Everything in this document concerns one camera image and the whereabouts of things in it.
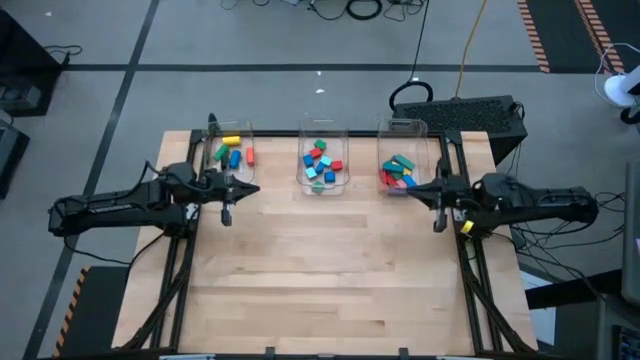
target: transparent container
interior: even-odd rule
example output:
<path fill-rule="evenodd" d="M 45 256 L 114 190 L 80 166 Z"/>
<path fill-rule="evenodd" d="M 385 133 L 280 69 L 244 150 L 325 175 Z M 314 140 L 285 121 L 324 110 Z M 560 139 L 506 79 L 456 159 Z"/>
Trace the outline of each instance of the transparent container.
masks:
<path fill-rule="evenodd" d="M 387 195 L 406 195 L 404 176 L 389 184 L 387 173 L 382 170 L 387 161 L 394 161 L 396 155 L 402 155 L 414 164 L 410 176 L 417 184 L 431 181 L 429 174 L 429 147 L 427 144 L 427 124 L 420 120 L 391 119 L 378 122 L 378 190 Z"/>
<path fill-rule="evenodd" d="M 307 175 L 308 167 L 304 163 L 303 157 L 314 149 L 317 140 L 326 143 L 326 149 L 322 155 L 314 159 L 315 169 L 323 156 L 328 156 L 332 161 L 341 160 L 342 170 L 334 171 L 335 182 L 327 183 L 325 173 L 332 171 L 330 167 L 316 177 L 309 179 Z M 296 180 L 306 195 L 340 195 L 344 192 L 344 187 L 349 182 L 349 131 L 340 127 L 336 121 L 331 119 L 305 120 L 300 123 L 300 134 L 298 136 L 298 166 L 296 170 Z M 314 183 L 322 183 L 322 191 L 314 188 Z"/>
<path fill-rule="evenodd" d="M 216 160 L 215 154 L 223 145 L 223 138 L 239 136 L 240 144 L 229 146 L 229 151 L 226 156 L 230 159 L 231 154 L 234 150 L 240 151 L 241 158 L 238 163 L 238 167 L 232 169 L 231 166 L 227 166 L 227 173 L 235 176 L 236 179 L 246 182 L 253 183 L 255 180 L 255 167 L 258 164 L 259 159 L 257 159 L 258 151 L 255 147 L 255 141 L 253 139 L 253 126 L 250 121 L 228 121 L 228 122 L 220 122 L 218 123 L 219 128 L 210 129 L 209 138 L 208 138 L 208 148 L 205 149 L 205 168 L 211 169 L 216 168 L 219 171 L 222 171 L 222 160 Z M 247 150 L 252 147 L 254 149 L 254 156 L 256 157 L 256 165 L 250 166 L 247 163 Z"/>

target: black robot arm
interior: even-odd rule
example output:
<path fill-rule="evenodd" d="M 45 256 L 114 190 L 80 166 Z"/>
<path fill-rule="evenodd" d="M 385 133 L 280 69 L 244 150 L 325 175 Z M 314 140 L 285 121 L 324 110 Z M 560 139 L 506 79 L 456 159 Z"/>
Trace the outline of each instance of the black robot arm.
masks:
<path fill-rule="evenodd" d="M 442 160 L 436 172 L 432 182 L 407 189 L 411 196 L 438 211 L 436 232 L 446 228 L 446 208 L 458 210 L 465 222 L 463 232 L 481 237 L 500 225 L 555 218 L 592 223 L 598 216 L 596 201 L 583 187 L 533 189 L 500 173 L 486 174 L 469 187 L 461 176 L 444 168 Z"/>
<path fill-rule="evenodd" d="M 229 226 L 229 206 L 260 190 L 216 169 L 205 170 L 196 180 L 193 167 L 186 162 L 155 172 L 157 178 L 130 190 L 56 200 L 49 210 L 49 231 L 55 236 L 71 236 L 97 227 L 151 225 L 171 235 L 187 224 L 188 204 L 212 201 L 223 203 L 221 219 Z"/>

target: yellow cable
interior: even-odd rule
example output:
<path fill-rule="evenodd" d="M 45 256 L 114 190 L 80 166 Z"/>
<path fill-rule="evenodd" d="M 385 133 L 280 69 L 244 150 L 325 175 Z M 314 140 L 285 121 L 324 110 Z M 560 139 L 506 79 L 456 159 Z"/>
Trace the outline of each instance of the yellow cable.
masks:
<path fill-rule="evenodd" d="M 473 40 L 473 35 L 476 33 L 476 28 L 478 27 L 478 23 L 480 23 L 480 18 L 482 17 L 482 12 L 484 11 L 484 7 L 487 5 L 487 0 L 482 0 L 482 6 L 480 6 L 480 12 L 478 12 L 478 17 L 476 17 L 476 22 L 473 24 L 473 29 L 471 29 L 471 34 L 469 34 L 469 39 L 467 40 L 467 45 L 464 47 L 464 54 L 462 55 L 462 63 L 460 63 L 460 74 L 458 74 L 458 85 L 456 86 L 456 95 L 458 97 L 458 91 L 460 91 L 460 84 L 462 83 L 462 73 L 464 73 L 464 62 L 467 60 L 467 51 L 469 50 L 469 45 L 471 45 L 471 41 Z"/>

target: orange and black striped tape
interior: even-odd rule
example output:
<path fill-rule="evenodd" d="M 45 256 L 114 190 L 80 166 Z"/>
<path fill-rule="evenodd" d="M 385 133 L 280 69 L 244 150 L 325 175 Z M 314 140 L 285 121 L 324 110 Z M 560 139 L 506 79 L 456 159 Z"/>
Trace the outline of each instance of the orange and black striped tape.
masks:
<path fill-rule="evenodd" d="M 522 16 L 522 20 L 524 21 L 524 26 L 527 28 L 527 34 L 529 34 L 529 40 L 531 41 L 533 52 L 536 56 L 536 59 L 538 60 L 540 71 L 548 73 L 549 61 L 547 60 L 547 55 L 544 52 L 542 43 L 540 42 L 540 37 L 538 37 L 538 31 L 536 30 L 536 26 L 533 23 L 533 18 L 531 18 L 531 13 L 529 12 L 527 1 L 518 0 L 518 8 L 520 9 L 520 15 Z"/>
<path fill-rule="evenodd" d="M 62 328 L 60 329 L 60 334 L 58 335 L 58 340 L 56 341 L 56 348 L 53 350 L 53 357 L 60 357 L 62 345 L 64 345 L 64 338 L 69 332 L 69 326 L 71 326 L 73 312 L 75 311 L 76 305 L 78 304 L 78 298 L 80 297 L 82 284 L 84 284 L 84 280 L 86 279 L 87 273 L 89 272 L 90 268 L 90 266 L 87 266 L 80 270 L 80 276 L 78 277 L 78 280 L 76 280 L 76 288 L 73 290 L 73 294 L 71 295 L 69 308 L 67 309 L 67 313 L 65 314 L 64 320 L 62 321 Z"/>
<path fill-rule="evenodd" d="M 582 18 L 582 22 L 584 22 L 585 28 L 587 28 L 589 37 L 591 37 L 593 46 L 596 48 L 598 56 L 602 58 L 605 49 L 612 46 L 611 38 L 609 38 L 607 31 L 604 26 L 602 26 L 602 22 L 600 21 L 596 10 L 593 8 L 591 0 L 574 0 L 574 2 L 578 8 L 580 17 Z M 613 65 L 613 70 L 618 73 L 624 72 L 624 65 L 622 64 L 620 56 L 618 56 L 618 52 L 615 48 L 612 47 L 609 49 L 606 58 L 609 63 Z M 606 61 L 603 62 L 603 64 L 605 70 L 610 72 L 611 69 L 609 68 L 609 64 Z"/>

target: wooden tabletop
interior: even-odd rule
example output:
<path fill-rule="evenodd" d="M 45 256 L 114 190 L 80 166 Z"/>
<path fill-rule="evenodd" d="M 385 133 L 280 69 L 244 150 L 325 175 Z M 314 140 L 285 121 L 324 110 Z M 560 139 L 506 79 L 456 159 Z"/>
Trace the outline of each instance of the wooden tabletop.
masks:
<path fill-rule="evenodd" d="M 189 134 L 166 132 L 157 165 L 184 161 Z M 495 171 L 487 135 L 462 138 L 471 181 Z M 426 206 L 378 192 L 376 139 L 349 139 L 351 179 L 340 196 L 302 193 L 297 145 L 296 138 L 256 138 L 261 190 L 234 207 L 232 227 L 220 223 L 220 204 L 203 206 L 179 351 L 260 354 L 274 346 L 280 354 L 394 355 L 407 347 L 412 355 L 472 355 L 453 227 L 433 233 Z M 438 140 L 428 146 L 433 174 Z M 159 232 L 142 228 L 137 249 Z M 156 305 L 168 243 L 133 267 L 113 346 Z M 537 348 L 513 245 L 494 236 L 484 248 L 496 305 Z M 162 345 L 173 314 L 172 306 Z"/>

